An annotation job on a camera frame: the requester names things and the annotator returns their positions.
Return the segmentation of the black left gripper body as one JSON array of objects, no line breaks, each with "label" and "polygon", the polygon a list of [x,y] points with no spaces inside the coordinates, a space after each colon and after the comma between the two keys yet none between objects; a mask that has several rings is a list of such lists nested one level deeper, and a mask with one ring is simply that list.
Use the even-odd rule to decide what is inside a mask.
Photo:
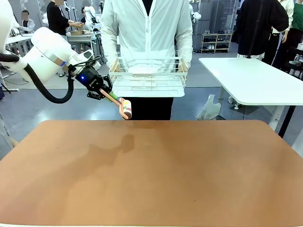
[{"label": "black left gripper body", "polygon": [[85,67],[76,75],[75,79],[85,86],[88,91],[106,90],[103,78],[93,67]]}]

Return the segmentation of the pink lint roller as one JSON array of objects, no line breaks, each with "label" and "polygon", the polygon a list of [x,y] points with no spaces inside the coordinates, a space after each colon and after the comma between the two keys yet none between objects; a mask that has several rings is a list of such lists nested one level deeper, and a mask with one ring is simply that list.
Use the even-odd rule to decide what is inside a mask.
[{"label": "pink lint roller", "polygon": [[118,107],[119,113],[123,119],[130,120],[132,118],[132,107],[129,100],[118,98],[112,92],[108,93],[103,89],[100,89],[99,91]]}]

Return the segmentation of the white wire dish rack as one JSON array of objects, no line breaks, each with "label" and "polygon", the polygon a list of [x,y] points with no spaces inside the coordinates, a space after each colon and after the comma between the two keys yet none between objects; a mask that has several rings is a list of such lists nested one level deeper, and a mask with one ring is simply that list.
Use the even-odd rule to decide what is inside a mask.
[{"label": "white wire dish rack", "polygon": [[178,72],[180,57],[133,59],[119,57],[120,72],[110,72],[119,97],[183,97],[187,72]]}]

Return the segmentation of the person's right forearm white sleeve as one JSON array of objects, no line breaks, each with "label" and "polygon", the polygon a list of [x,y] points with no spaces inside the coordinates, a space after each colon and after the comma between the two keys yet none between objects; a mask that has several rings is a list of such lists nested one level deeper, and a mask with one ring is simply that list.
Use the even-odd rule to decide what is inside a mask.
[{"label": "person's right forearm white sleeve", "polygon": [[118,59],[117,37],[114,35],[101,35],[104,56],[107,60],[107,66],[111,68]]}]

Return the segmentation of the person's left forearm white sleeve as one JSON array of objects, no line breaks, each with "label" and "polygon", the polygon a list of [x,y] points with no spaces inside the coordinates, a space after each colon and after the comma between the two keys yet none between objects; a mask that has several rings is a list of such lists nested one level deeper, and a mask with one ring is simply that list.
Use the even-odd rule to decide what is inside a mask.
[{"label": "person's left forearm white sleeve", "polygon": [[186,68],[189,69],[191,66],[193,51],[192,35],[187,34],[176,36],[176,44],[178,50],[178,57],[180,57],[184,61]]}]

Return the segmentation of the grey background workbench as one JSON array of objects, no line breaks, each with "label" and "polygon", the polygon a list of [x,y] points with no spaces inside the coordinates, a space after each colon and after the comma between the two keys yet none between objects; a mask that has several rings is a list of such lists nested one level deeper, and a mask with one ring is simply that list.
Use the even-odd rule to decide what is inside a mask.
[{"label": "grey background workbench", "polygon": [[95,56],[101,56],[99,62],[103,64],[104,52],[99,33],[71,35],[71,33],[68,32],[67,40],[71,44],[72,49],[77,53],[82,53],[88,49],[91,49]]}]

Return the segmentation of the person in white jacket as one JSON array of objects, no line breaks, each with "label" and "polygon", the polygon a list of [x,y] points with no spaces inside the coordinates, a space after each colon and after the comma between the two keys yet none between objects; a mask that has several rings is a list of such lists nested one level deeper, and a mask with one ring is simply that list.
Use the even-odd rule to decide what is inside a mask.
[{"label": "person in white jacket", "polygon": [[[118,58],[178,57],[176,36],[193,35],[188,0],[105,0],[101,35],[117,37]],[[123,97],[132,120],[169,120],[175,97]]]}]

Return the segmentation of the standing person black clothes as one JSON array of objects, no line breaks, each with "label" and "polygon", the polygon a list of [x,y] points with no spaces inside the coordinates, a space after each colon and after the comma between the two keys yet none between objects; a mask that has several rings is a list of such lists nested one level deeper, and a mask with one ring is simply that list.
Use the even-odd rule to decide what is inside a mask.
[{"label": "standing person black clothes", "polygon": [[83,28],[81,22],[74,22],[67,19],[61,12],[59,5],[62,5],[64,0],[51,0],[47,5],[47,19],[49,29],[54,33],[66,37],[66,29],[68,27]]}]

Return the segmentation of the seated person grey jacket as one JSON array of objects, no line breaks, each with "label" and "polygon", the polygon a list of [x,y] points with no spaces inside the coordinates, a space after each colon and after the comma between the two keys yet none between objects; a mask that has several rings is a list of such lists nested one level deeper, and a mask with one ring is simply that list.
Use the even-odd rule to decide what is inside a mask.
[{"label": "seated person grey jacket", "polygon": [[35,23],[29,17],[28,10],[23,10],[21,12],[21,24],[19,26],[19,30],[24,34],[32,34],[35,31]]}]

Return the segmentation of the white background desk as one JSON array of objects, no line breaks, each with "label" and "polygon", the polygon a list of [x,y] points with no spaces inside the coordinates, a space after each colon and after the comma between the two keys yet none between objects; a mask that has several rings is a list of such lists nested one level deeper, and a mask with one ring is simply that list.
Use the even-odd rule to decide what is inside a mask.
[{"label": "white background desk", "polygon": [[13,51],[17,55],[24,57],[33,47],[31,37],[33,34],[19,34],[15,37],[9,37],[6,41],[6,49]]}]

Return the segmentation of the white plastic bag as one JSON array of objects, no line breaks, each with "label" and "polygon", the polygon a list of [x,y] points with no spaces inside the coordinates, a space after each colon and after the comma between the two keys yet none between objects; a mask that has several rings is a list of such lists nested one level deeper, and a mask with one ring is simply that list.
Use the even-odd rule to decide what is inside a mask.
[{"label": "white plastic bag", "polygon": [[216,117],[220,114],[221,104],[214,103],[215,95],[210,94],[208,100],[203,106],[200,113],[196,116],[196,118],[200,121],[211,121],[215,120]]}]

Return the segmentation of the wooden shoe rack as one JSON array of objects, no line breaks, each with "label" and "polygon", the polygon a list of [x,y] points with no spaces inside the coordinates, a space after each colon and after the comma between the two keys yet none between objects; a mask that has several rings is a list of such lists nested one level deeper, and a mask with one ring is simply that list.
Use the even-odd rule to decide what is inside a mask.
[{"label": "wooden shoe rack", "polygon": [[231,39],[232,34],[229,33],[203,34],[201,40],[201,52],[229,52]]}]

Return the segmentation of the large white table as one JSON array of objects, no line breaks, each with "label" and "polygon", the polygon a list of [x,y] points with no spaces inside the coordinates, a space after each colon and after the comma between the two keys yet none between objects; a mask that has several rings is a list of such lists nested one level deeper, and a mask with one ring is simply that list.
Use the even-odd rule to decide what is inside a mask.
[{"label": "large white table", "polygon": [[200,58],[224,93],[244,106],[271,106],[269,126],[275,130],[285,106],[303,106],[303,81],[260,60]]}]

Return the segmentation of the mannequin in black coat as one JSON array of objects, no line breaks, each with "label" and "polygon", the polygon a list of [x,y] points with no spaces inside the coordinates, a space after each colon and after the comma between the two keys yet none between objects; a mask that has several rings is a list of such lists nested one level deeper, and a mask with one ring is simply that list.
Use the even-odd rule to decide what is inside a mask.
[{"label": "mannequin in black coat", "polygon": [[268,45],[271,29],[283,32],[289,16],[278,0],[245,0],[238,12],[234,34],[240,57],[258,57]]}]

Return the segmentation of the person white top black trousers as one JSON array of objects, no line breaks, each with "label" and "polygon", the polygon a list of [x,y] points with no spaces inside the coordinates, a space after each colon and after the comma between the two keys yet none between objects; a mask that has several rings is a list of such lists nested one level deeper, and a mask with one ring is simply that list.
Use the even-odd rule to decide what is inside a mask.
[{"label": "person white top black trousers", "polygon": [[[286,10],[288,15],[288,28],[284,31],[284,35],[282,38],[282,43],[284,43],[287,39],[288,32],[290,30],[290,27],[293,22],[293,13],[294,13],[294,0],[278,0],[280,4],[283,6],[283,8]],[[280,40],[280,34],[282,32],[278,32],[276,29],[272,28],[272,32],[269,38],[267,49],[264,53],[264,58],[262,59],[263,62],[265,62],[268,65],[271,65],[274,57],[276,55],[276,51],[278,48],[279,40]]]}]

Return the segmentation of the dark side table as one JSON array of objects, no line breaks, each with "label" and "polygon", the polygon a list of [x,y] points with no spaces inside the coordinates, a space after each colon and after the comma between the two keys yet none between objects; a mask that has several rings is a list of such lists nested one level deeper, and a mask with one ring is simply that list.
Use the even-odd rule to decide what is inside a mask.
[{"label": "dark side table", "polygon": [[286,72],[303,81],[303,43],[299,43],[296,48],[291,48],[288,53],[294,56],[294,59],[285,63]]}]

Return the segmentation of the person in green shirt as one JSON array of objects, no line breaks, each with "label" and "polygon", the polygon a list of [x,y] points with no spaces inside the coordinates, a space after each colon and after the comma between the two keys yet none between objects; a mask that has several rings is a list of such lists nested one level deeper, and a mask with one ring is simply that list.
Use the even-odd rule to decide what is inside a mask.
[{"label": "person in green shirt", "polygon": [[284,42],[285,55],[282,60],[282,71],[289,71],[285,64],[295,58],[293,48],[296,48],[303,37],[303,0],[297,0],[294,4],[294,14],[292,26],[287,34],[287,39]]}]

